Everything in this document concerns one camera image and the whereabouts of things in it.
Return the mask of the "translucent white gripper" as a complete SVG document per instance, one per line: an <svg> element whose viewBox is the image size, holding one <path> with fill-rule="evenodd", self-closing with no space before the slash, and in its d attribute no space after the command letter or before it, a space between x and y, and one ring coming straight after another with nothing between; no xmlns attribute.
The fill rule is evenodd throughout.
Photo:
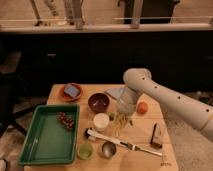
<svg viewBox="0 0 213 171"><path fill-rule="evenodd" d="M141 95L142 93L140 91L125 86L121 96L117 100L117 112L126 116L131 116L136 111L136 105Z"/></svg>

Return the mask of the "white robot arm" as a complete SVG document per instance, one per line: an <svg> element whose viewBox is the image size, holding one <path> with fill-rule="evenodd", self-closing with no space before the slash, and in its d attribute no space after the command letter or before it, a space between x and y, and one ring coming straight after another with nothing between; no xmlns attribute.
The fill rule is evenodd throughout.
<svg viewBox="0 0 213 171"><path fill-rule="evenodd" d="M124 90L117 100L119 113L130 116L142 93L152 97L178 114L192 128L213 142L213 107L157 84L145 68L124 72Z"/></svg>

